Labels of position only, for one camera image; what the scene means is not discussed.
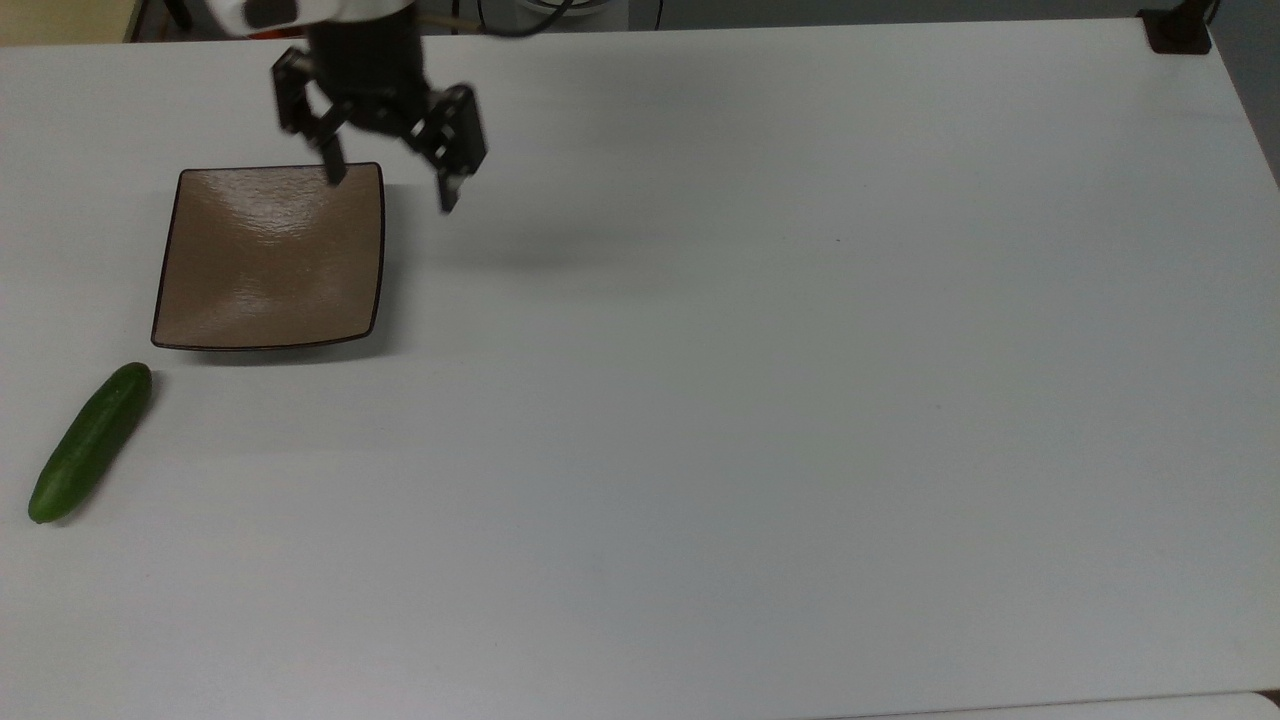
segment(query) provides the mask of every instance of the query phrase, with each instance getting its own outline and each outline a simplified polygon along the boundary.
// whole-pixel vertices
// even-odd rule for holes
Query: square plate
[[[270,350],[374,329],[384,246],[383,172],[320,165],[183,170],[151,342]]]

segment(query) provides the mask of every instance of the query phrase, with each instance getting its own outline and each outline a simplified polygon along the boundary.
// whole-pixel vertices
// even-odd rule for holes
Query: black cable
[[[561,0],[561,4],[556,6],[556,10],[552,12],[552,14],[547,15],[538,24],[524,29],[502,29],[497,27],[489,27],[489,24],[484,22],[484,9],[481,8],[481,5],[484,5],[484,0],[476,0],[476,14],[480,15],[481,35],[492,35],[494,37],[520,38],[520,37],[532,37],[539,32],[543,32],[544,29],[556,24],[556,20],[563,18],[564,13],[567,13],[568,9],[573,5],[573,0]]]

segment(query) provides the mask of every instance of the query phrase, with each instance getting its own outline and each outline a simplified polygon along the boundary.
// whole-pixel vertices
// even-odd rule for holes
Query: cucumber
[[[150,368],[129,363],[113,373],[49,456],[31,493],[27,515],[37,523],[49,523],[76,510],[138,427],[150,400]]]

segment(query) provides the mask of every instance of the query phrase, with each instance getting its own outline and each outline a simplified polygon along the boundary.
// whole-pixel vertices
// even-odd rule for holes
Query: white table
[[[777,720],[1280,685],[1280,193],[1137,20],[440,38],[375,334],[147,342],[283,44],[0,51],[0,716]],[[118,364],[86,512],[31,484]]]
[[[1277,720],[1280,710],[1261,696],[1239,693],[925,712],[909,717],[910,720]],[[887,720],[887,717],[881,716],[874,720]]]

